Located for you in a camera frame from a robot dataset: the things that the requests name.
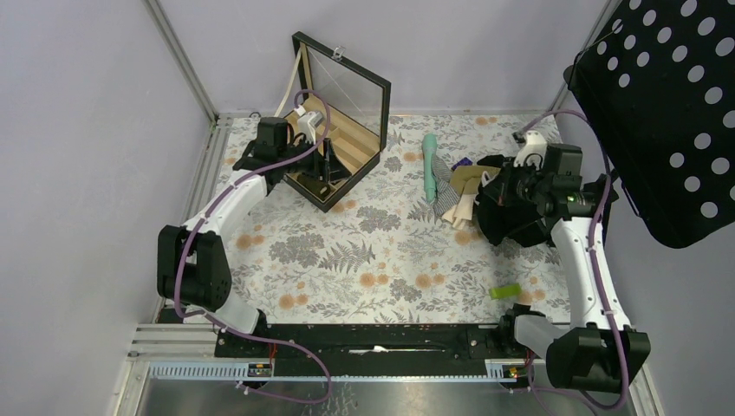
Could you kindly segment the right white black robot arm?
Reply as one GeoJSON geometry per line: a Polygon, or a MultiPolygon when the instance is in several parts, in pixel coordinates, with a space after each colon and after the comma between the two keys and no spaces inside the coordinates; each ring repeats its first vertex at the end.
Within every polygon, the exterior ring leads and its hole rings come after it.
{"type": "Polygon", "coordinates": [[[528,306],[508,309],[495,330],[500,351],[518,357],[528,350],[544,360],[553,387],[623,395],[651,342],[633,328],[615,293],[601,221],[608,194],[607,177],[585,184],[573,171],[509,164],[482,178],[477,206],[493,245],[553,243],[569,292],[566,329],[528,306]]]}

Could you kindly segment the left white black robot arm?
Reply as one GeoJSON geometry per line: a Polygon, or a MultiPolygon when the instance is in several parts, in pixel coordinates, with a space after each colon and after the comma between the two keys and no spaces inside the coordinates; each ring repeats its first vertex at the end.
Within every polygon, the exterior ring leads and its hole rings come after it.
{"type": "Polygon", "coordinates": [[[321,113],[311,111],[295,125],[265,117],[257,135],[234,163],[225,188],[182,225],[166,225],[158,235],[156,287],[182,317],[201,315],[236,334],[249,356],[263,353],[269,334],[259,327],[260,311],[232,289],[226,243],[240,220],[264,200],[286,174],[317,173],[334,159],[321,113]]]}

